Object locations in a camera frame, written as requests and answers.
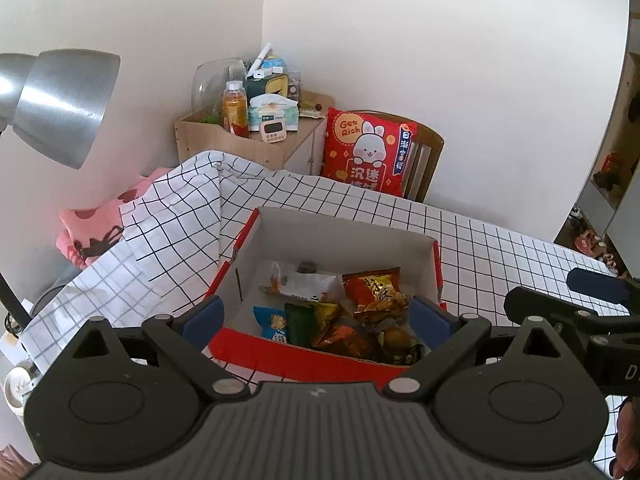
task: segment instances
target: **wooden cabinet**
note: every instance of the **wooden cabinet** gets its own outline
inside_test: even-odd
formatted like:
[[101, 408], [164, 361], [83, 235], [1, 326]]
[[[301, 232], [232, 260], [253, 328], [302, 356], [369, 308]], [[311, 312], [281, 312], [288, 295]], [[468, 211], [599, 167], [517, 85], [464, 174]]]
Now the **wooden cabinet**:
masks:
[[[303, 91], [302, 97], [311, 103], [322, 104], [325, 109], [334, 106], [334, 100], [322, 94]], [[257, 132], [252, 132], [249, 139], [243, 139], [216, 124], [201, 123], [205, 115], [204, 112], [191, 114], [175, 122], [180, 162], [207, 150], [219, 150], [252, 160], [270, 170], [320, 174], [326, 119], [300, 117], [296, 132], [287, 132], [287, 138], [281, 142], [267, 144]]]

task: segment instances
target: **grid pattern tablecloth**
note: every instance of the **grid pattern tablecloth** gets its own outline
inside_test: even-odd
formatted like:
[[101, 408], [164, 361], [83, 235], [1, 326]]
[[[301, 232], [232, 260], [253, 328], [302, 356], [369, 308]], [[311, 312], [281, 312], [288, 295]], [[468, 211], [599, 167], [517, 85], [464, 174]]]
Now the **grid pattern tablecloth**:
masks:
[[[197, 304], [220, 263], [232, 256], [244, 222], [260, 206], [307, 210], [436, 238], [442, 299], [456, 315], [475, 312], [494, 324], [512, 325], [504, 315], [504, 297], [520, 284], [605, 316], [626, 314], [620, 305], [568, 290], [566, 274], [574, 267], [607, 272], [604, 264], [575, 251], [421, 203], [204, 152], [124, 205], [124, 240], [34, 318], [21, 341], [38, 368], [45, 371], [90, 316], [101, 314], [114, 326], [136, 326], [154, 314], [180, 314]], [[246, 374], [240, 370], [238, 375], [249, 380], [254, 370]], [[610, 425], [595, 457], [601, 468], [612, 456], [614, 408], [620, 401], [607, 399]]]

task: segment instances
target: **plastic bottle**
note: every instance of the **plastic bottle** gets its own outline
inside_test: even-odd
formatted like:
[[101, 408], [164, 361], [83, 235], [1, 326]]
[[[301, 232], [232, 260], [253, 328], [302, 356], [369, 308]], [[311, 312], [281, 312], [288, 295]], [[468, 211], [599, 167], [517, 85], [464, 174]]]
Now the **plastic bottle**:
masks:
[[249, 138], [246, 92], [242, 81], [228, 81], [222, 94], [222, 117], [225, 130], [238, 137]]

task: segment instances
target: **pink pillow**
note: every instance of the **pink pillow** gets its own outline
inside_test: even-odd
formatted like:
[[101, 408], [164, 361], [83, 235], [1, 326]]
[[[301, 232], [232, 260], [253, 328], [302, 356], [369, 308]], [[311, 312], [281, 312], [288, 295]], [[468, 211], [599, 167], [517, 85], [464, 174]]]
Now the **pink pillow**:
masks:
[[99, 207], [62, 210], [58, 217], [65, 230], [58, 235], [56, 247], [76, 267], [86, 269], [120, 240], [123, 231], [120, 206], [144, 195], [151, 184], [168, 171], [168, 168], [158, 168], [131, 189]]

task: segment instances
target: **red and white box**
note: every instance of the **red and white box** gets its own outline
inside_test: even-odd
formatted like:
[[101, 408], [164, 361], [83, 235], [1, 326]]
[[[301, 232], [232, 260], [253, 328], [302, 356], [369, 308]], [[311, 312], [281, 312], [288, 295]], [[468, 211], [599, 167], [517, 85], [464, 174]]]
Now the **red and white box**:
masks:
[[234, 256], [218, 271], [208, 295], [225, 305], [224, 327], [209, 343], [213, 357], [275, 376], [305, 382], [373, 381], [382, 387], [404, 367], [377, 364], [275, 342], [260, 336], [253, 307], [282, 309], [287, 298], [265, 294], [270, 262], [313, 262], [318, 272], [400, 267], [400, 291], [439, 303], [442, 273], [438, 243], [411, 231], [313, 214], [261, 207], [236, 240]]

